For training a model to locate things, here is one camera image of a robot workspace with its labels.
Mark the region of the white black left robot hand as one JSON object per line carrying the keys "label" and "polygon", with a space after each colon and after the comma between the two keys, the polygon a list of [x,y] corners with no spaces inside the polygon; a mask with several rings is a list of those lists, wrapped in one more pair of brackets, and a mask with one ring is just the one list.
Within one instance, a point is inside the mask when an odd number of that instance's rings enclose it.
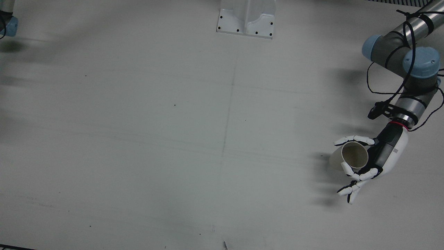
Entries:
{"label": "white black left robot hand", "polygon": [[409,141],[408,129],[400,122],[389,122],[375,137],[350,135],[335,141],[335,146],[345,146],[358,143],[368,146],[366,153],[368,159],[359,170],[354,170],[345,159],[340,162],[347,177],[351,178],[349,185],[341,187],[337,193],[347,196],[347,202],[352,204],[362,187],[370,180],[382,177],[389,173],[398,162]]}

